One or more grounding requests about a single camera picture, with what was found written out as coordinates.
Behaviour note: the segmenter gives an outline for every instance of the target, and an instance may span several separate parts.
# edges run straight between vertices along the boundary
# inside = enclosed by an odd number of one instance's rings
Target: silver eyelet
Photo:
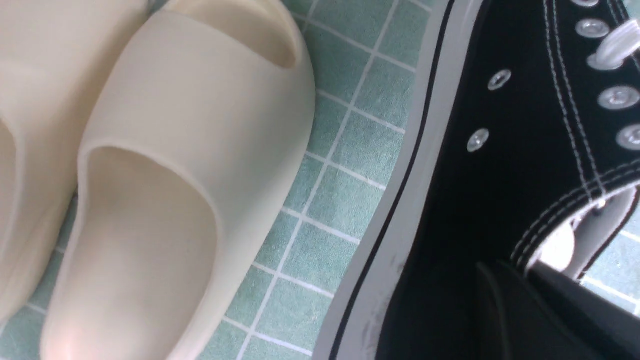
[[[489,140],[489,130],[480,129],[476,131],[467,142],[467,151],[474,152],[480,150],[480,148]]]
[[[640,150],[640,124],[627,126],[616,137],[618,145],[628,150]]]
[[[640,101],[640,92],[631,86],[614,86],[600,93],[598,104],[607,110],[624,110]]]
[[[592,8],[598,4],[598,0],[571,0],[571,2],[583,8]]]
[[[584,19],[575,25],[575,32],[586,38],[601,38],[611,31],[609,25],[598,19]]]
[[[494,76],[492,76],[491,80],[489,80],[489,85],[487,85],[487,88],[490,91],[498,90],[499,88],[503,87],[504,84],[509,81],[509,79],[511,79],[511,70],[500,70],[496,72]]]

